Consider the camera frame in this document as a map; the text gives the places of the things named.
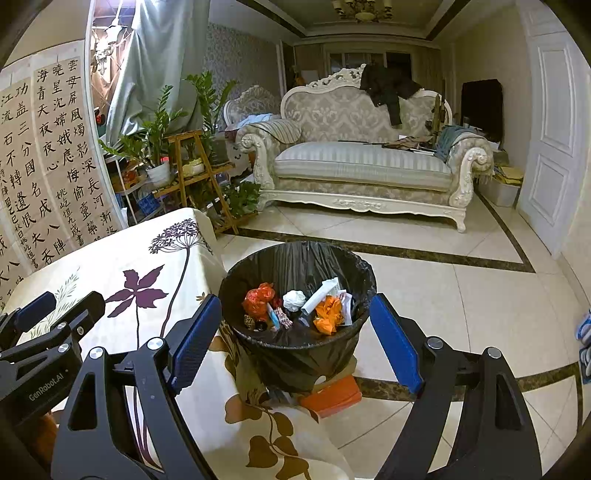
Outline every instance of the sofa armrest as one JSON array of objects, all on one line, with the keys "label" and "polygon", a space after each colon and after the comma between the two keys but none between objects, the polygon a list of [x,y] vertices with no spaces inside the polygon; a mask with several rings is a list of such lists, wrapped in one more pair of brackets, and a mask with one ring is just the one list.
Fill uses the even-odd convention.
[{"label": "sofa armrest", "polygon": [[236,143],[241,146],[243,152],[256,153],[254,177],[263,190],[275,189],[277,177],[274,160],[277,155],[300,141],[300,127],[295,122],[283,119],[246,125],[236,135]]},{"label": "sofa armrest", "polygon": [[449,205],[466,208],[474,195],[473,179],[493,174],[493,154],[486,138],[467,137],[452,146],[447,157],[452,171]]}]

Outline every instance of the orange object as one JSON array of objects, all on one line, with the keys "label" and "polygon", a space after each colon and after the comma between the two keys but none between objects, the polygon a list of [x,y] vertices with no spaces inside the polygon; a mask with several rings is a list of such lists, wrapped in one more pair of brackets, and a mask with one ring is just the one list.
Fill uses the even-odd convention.
[{"label": "orange object", "polygon": [[316,307],[318,318],[314,320],[314,325],[318,331],[325,335],[332,335],[336,332],[336,326],[343,323],[343,306],[338,297],[328,295],[324,301],[321,301]]},{"label": "orange object", "polygon": [[242,302],[244,311],[255,320],[267,321],[267,303],[275,297],[272,283],[261,283],[258,288],[249,290]]},{"label": "orange object", "polygon": [[326,418],[361,401],[361,390],[353,375],[348,375],[332,385],[300,400],[300,405]]}]

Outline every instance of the blue gripper pad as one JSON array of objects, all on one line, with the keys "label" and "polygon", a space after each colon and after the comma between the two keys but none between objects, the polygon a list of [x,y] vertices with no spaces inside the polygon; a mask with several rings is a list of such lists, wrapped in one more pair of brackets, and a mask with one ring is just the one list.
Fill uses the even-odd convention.
[{"label": "blue gripper pad", "polygon": [[394,309],[383,294],[378,294],[372,299],[369,317],[398,382],[417,395],[423,385],[418,370],[418,353],[402,330]]},{"label": "blue gripper pad", "polygon": [[14,327],[19,333],[28,332],[55,309],[56,298],[46,291],[14,314]]},{"label": "blue gripper pad", "polygon": [[207,349],[222,321],[222,304],[208,295],[196,312],[197,317],[173,356],[170,388],[178,395],[195,380]]}]

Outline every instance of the door panel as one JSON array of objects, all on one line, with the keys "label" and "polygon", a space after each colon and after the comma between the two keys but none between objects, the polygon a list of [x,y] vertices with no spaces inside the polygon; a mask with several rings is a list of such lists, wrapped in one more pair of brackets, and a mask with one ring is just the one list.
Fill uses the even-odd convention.
[{"label": "door panel", "polygon": [[530,201],[550,225],[554,225],[569,172],[549,158],[539,155]]},{"label": "door panel", "polygon": [[525,13],[525,31],[531,37],[550,33],[566,32],[564,25],[547,6],[529,2]]},{"label": "door panel", "polygon": [[552,10],[518,0],[530,51],[532,133],[518,210],[553,255],[579,200],[589,151],[589,65]]},{"label": "door panel", "polygon": [[538,47],[542,74],[542,142],[573,154],[573,68],[561,43]]}]

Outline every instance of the tile floor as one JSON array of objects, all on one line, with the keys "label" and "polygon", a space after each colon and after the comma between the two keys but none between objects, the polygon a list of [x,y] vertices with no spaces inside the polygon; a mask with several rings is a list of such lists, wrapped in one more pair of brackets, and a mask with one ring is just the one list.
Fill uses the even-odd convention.
[{"label": "tile floor", "polygon": [[[426,335],[455,349],[482,353],[491,345],[505,355],[516,377],[563,367],[578,358],[574,330],[584,308],[543,243],[520,215],[495,208],[525,251],[534,274],[493,268],[360,254],[373,267],[378,291],[397,312],[414,319]],[[497,221],[478,198],[470,204],[467,232],[451,221],[415,216],[382,216],[302,204],[268,207],[246,228],[327,239],[388,245],[521,263]],[[277,242],[223,235],[226,269]],[[396,380],[367,322],[355,352],[355,375]],[[534,423],[544,472],[574,438],[577,393],[574,377],[524,394]],[[584,418],[591,388],[584,388]],[[396,441],[412,405],[364,398],[323,424],[359,478],[373,478]],[[447,463],[462,404],[453,403],[432,469]]]}]

